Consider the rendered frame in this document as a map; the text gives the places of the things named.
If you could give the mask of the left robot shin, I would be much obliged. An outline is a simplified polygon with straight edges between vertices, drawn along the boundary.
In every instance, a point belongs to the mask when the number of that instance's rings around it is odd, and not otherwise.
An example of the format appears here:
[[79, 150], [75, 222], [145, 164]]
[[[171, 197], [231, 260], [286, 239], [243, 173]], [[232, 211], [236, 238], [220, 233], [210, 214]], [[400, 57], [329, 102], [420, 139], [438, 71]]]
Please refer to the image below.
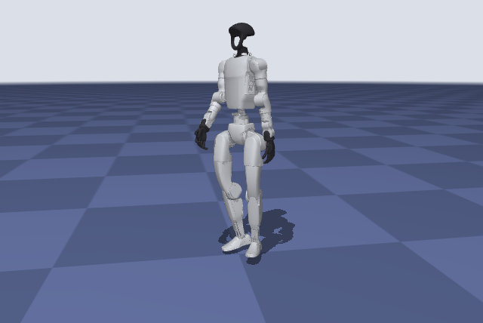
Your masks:
[[260, 239], [260, 223], [263, 215], [262, 204], [263, 191], [260, 189], [259, 198], [256, 200], [254, 197], [250, 197], [248, 202], [248, 222], [251, 227], [252, 242], [255, 240], [259, 244]]

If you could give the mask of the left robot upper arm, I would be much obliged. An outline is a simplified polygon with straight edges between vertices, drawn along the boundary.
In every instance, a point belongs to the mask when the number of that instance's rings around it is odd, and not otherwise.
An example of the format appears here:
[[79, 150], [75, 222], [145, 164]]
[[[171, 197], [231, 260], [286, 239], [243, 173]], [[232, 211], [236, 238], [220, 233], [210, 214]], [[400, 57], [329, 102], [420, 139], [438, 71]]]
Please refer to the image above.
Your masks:
[[268, 95], [268, 82], [267, 82], [267, 63], [264, 59], [251, 58], [248, 60], [250, 71], [254, 74], [255, 85], [258, 94], [254, 96], [254, 104], [256, 106], [264, 106], [263, 96]]

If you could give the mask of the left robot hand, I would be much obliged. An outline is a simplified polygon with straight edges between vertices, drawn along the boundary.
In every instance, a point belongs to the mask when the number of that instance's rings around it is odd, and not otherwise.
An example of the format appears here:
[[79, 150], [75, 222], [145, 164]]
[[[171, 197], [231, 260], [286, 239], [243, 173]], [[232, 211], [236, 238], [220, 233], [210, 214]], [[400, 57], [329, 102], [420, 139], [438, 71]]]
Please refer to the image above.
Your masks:
[[264, 140], [266, 141], [266, 151], [262, 157], [264, 159], [267, 155], [267, 159], [263, 162], [264, 164], [269, 163], [275, 156], [275, 144], [273, 140], [275, 139], [274, 136], [270, 138], [269, 132], [264, 131]]

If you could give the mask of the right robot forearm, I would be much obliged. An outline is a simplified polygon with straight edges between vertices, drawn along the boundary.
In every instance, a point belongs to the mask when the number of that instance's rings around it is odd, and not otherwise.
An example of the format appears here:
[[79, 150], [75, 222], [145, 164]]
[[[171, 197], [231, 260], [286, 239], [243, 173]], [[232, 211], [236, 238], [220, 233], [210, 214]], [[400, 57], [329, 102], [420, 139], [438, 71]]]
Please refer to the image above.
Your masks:
[[221, 110], [221, 108], [222, 108], [221, 105], [218, 102], [213, 101], [213, 97], [212, 97], [210, 107], [207, 113], [205, 113], [205, 116], [203, 118], [203, 119], [206, 119], [205, 125], [208, 126], [208, 128], [212, 126], [212, 123], [215, 121], [217, 113]]

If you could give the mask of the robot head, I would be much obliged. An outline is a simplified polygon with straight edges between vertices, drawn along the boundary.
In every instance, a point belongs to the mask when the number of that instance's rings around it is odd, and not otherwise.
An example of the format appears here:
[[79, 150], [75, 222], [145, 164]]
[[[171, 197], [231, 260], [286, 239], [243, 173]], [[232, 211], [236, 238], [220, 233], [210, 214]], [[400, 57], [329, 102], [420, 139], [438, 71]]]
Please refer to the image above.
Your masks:
[[[247, 23], [237, 23], [229, 28], [229, 34], [231, 35], [232, 49], [237, 51], [237, 55], [235, 57], [245, 56], [241, 55], [242, 53], [246, 53], [248, 55], [248, 48], [244, 47], [242, 43], [247, 36], [253, 36], [255, 34], [254, 29]], [[234, 39], [237, 36], [239, 36], [240, 40], [238, 46], [236, 47], [234, 44]]]

